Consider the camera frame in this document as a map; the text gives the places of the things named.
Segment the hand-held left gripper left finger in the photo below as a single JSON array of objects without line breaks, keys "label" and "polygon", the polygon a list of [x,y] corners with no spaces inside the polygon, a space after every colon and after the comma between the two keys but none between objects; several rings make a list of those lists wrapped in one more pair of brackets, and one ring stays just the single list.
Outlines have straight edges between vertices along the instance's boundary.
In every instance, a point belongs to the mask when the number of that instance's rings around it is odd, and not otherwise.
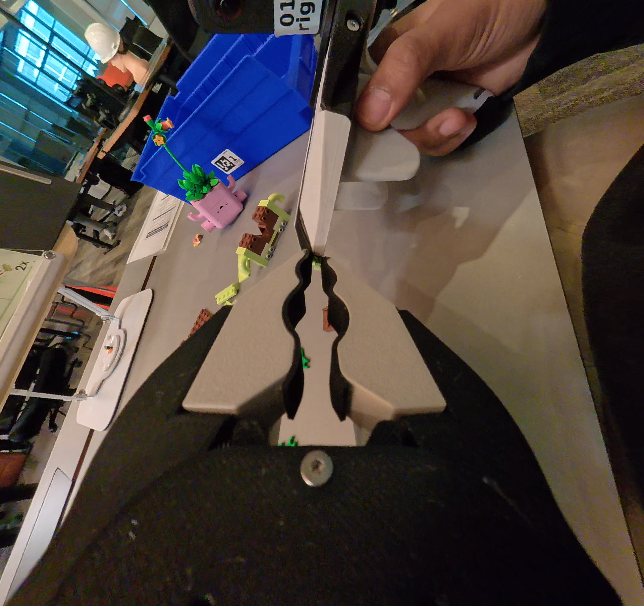
[{"label": "hand-held left gripper left finger", "polygon": [[257,421],[294,418],[304,389],[301,341],[309,252],[302,250],[242,294],[183,400],[198,413]]}]

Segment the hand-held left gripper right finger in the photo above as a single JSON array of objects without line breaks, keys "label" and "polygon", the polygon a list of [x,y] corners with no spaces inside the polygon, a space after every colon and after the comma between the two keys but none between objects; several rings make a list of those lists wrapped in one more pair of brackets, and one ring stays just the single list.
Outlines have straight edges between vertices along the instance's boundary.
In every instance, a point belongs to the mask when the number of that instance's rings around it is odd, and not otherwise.
[{"label": "hand-held left gripper right finger", "polygon": [[329,390],[339,419],[373,430],[382,421],[443,412],[446,401],[398,309],[331,258],[321,277],[337,334]]}]

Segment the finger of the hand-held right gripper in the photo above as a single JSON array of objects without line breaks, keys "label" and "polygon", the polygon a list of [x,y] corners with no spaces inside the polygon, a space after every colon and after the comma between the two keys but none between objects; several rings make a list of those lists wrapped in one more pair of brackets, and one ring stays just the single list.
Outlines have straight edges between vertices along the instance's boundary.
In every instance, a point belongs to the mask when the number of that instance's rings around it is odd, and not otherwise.
[{"label": "finger of the hand-held right gripper", "polygon": [[314,111],[296,228],[302,248],[320,257],[325,255],[350,129],[349,118],[323,109]]}]

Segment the person's right forearm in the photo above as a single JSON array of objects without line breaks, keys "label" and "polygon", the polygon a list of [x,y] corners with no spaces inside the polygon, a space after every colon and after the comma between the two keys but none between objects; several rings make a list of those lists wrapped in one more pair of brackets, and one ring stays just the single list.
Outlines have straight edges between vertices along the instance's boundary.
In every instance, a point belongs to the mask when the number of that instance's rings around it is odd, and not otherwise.
[{"label": "person's right forearm", "polygon": [[540,39],[513,96],[594,54],[643,43],[643,0],[546,0]]}]

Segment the person's right hand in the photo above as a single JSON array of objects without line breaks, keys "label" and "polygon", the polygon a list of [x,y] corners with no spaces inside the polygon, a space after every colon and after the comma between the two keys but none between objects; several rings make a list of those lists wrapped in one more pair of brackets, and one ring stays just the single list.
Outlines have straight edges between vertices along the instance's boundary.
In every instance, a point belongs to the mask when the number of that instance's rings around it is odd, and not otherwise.
[{"label": "person's right hand", "polygon": [[546,0],[428,0],[382,31],[377,69],[354,112],[368,131],[388,127],[433,74],[499,95],[535,50]]}]

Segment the plain blue plastic bin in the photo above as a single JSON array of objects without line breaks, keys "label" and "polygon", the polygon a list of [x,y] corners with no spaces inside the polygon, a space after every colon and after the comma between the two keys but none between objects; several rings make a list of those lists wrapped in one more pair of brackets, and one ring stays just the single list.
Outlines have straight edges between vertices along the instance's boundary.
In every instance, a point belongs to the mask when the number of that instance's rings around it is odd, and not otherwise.
[{"label": "plain blue plastic bin", "polygon": [[251,70],[252,78],[267,70],[309,104],[317,64],[313,36],[226,33],[214,35],[207,42],[178,81],[178,93],[171,103],[194,111],[225,79],[237,73],[245,59],[260,65],[260,69]]}]

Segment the brown and lime brick model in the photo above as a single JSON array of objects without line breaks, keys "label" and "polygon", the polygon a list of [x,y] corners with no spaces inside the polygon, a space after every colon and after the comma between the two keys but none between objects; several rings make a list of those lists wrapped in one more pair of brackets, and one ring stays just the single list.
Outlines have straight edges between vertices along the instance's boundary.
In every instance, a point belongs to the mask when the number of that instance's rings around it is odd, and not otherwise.
[{"label": "brown and lime brick model", "polygon": [[252,220],[258,231],[245,233],[236,249],[238,283],[251,276],[252,263],[266,267],[272,260],[278,239],[290,221],[290,214],[280,206],[284,201],[283,194],[273,193],[256,207]]}]

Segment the pink brick flowerpot figure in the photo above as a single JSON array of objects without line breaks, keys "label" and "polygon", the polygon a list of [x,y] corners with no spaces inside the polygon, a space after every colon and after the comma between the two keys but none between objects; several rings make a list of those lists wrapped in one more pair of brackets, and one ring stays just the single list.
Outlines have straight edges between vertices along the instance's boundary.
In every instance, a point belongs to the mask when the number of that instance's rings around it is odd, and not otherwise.
[{"label": "pink brick flowerpot figure", "polygon": [[214,172],[206,173],[197,164],[184,167],[167,145],[167,134],[174,127],[173,122],[169,118],[153,119],[150,116],[144,116],[143,119],[151,130],[153,143],[163,148],[181,168],[182,177],[178,185],[186,201],[194,208],[188,215],[189,219],[200,222],[207,232],[229,226],[242,212],[247,198],[244,191],[234,189],[234,178],[230,177],[228,185],[224,185]]}]

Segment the white stand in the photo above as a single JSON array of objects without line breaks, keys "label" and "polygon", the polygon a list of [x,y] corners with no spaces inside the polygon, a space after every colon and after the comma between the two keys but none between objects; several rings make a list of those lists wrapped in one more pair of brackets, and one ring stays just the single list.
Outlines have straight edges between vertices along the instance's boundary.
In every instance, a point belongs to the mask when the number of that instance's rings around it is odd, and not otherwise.
[{"label": "white stand", "polygon": [[106,430],[117,412],[152,300],[152,290],[146,289],[119,304],[115,317],[108,320],[108,331],[84,389],[62,395],[12,390],[10,397],[80,402],[77,422],[96,432]]}]

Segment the mannequin bust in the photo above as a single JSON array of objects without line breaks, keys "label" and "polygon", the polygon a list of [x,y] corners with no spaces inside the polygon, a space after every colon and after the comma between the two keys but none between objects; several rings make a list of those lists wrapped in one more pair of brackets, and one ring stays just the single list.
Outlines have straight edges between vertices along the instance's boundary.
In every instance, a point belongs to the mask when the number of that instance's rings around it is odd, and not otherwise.
[{"label": "mannequin bust", "polygon": [[131,51],[117,53],[106,65],[101,78],[109,87],[130,87],[132,84],[145,86],[149,61],[138,57]]}]

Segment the white hard hat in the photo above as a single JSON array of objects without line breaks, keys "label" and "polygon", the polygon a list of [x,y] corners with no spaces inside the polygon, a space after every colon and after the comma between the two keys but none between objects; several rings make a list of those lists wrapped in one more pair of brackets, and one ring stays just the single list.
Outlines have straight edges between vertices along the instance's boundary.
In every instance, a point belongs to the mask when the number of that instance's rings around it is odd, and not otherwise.
[{"label": "white hard hat", "polygon": [[118,31],[100,22],[91,23],[85,29],[84,36],[101,63],[109,63],[117,55],[122,44]]}]

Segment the white paper sheet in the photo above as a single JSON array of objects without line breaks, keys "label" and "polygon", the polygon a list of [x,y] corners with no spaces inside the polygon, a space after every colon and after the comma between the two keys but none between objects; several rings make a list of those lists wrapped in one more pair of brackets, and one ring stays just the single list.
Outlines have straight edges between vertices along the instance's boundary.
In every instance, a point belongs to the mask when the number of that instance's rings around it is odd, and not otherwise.
[{"label": "white paper sheet", "polygon": [[127,264],[165,252],[185,201],[156,191]]}]

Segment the background wooden desk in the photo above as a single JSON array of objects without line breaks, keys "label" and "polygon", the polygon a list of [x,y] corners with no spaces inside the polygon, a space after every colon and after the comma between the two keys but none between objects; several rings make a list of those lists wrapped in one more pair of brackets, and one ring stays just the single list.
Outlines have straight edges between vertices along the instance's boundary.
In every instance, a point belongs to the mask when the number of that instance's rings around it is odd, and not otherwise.
[{"label": "background wooden desk", "polygon": [[95,138],[92,146],[86,153],[80,164],[78,174],[74,178],[74,183],[81,184],[85,179],[92,162],[96,158],[105,158],[105,156],[115,147],[117,141],[123,137],[128,127],[139,115],[142,105],[144,104],[153,86],[160,82],[160,72],[162,70],[168,55],[173,49],[173,44],[169,40],[163,40],[151,57],[149,68],[144,77],[142,86],[135,89],[136,98],[128,102],[124,111],[119,116],[117,127],[113,131],[102,127],[98,136]]}]

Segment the building instruction board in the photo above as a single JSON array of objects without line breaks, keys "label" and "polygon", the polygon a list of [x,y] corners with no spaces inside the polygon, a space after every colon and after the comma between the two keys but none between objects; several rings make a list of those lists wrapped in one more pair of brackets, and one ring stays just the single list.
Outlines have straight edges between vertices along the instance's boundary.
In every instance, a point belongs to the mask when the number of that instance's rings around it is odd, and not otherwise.
[{"label": "building instruction board", "polygon": [[61,252],[1,249],[1,406],[68,269]]}]

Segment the dark flat panel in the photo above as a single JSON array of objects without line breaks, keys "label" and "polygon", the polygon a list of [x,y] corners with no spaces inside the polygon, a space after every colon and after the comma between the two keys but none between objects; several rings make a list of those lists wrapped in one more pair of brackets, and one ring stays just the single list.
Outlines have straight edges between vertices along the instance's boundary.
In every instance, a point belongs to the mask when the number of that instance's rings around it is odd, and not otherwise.
[{"label": "dark flat panel", "polygon": [[1,248],[54,249],[81,186],[1,161]]}]

